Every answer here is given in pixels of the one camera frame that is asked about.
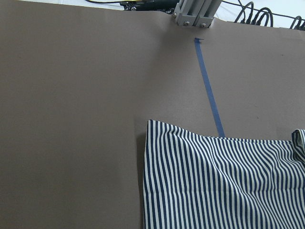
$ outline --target striped cloth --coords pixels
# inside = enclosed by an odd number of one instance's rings
[[[305,229],[304,139],[206,137],[150,120],[144,228]]]

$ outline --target blue tape strip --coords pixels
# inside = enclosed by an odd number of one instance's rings
[[[201,69],[203,82],[205,85],[206,93],[209,97],[210,106],[211,106],[212,113],[214,116],[214,121],[215,121],[215,124],[217,127],[218,135],[219,135],[219,137],[225,137],[223,125],[221,124],[220,116],[219,116],[216,102],[214,99],[214,95],[213,95],[213,91],[212,91],[211,84],[209,81],[208,73],[206,72],[206,68],[204,65],[203,56],[202,56],[201,47],[200,47],[200,40],[201,39],[199,39],[199,38],[195,38],[195,48],[196,48],[198,62],[199,62],[200,69]]]

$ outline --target striped fabric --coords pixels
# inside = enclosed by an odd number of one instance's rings
[[[304,139],[206,137],[150,120],[144,227],[305,229]]]

